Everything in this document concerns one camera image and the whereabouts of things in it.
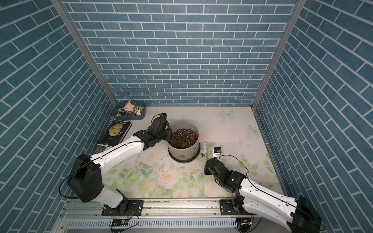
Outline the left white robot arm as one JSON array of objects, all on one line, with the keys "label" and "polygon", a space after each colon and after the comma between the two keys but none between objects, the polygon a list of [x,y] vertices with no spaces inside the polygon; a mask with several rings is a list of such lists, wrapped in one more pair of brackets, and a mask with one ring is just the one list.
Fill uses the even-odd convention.
[{"label": "left white robot arm", "polygon": [[167,114],[158,114],[148,129],[134,133],[128,140],[111,149],[92,156],[78,156],[66,178],[67,185],[84,203],[98,202],[113,209],[123,210],[126,208],[127,198],[117,189],[104,185],[103,175],[131,156],[161,141],[169,141],[171,135]]}]

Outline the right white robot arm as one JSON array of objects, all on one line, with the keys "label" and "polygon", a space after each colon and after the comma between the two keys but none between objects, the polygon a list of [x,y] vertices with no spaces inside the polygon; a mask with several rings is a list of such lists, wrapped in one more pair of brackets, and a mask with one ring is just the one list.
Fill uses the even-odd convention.
[{"label": "right white robot arm", "polygon": [[288,197],[254,182],[246,174],[229,170],[213,157],[207,160],[204,173],[212,175],[219,186],[234,194],[233,209],[241,215],[264,217],[291,233],[319,233],[322,219],[312,202],[303,197]]}]

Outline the white ceramic pot with soil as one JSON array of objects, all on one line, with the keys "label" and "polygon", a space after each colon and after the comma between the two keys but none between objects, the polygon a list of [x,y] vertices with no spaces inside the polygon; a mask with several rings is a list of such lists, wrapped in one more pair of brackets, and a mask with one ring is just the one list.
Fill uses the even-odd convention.
[{"label": "white ceramic pot with soil", "polygon": [[177,122],[171,125],[171,140],[167,142],[169,149],[201,149],[200,135],[197,127],[190,122]]}]

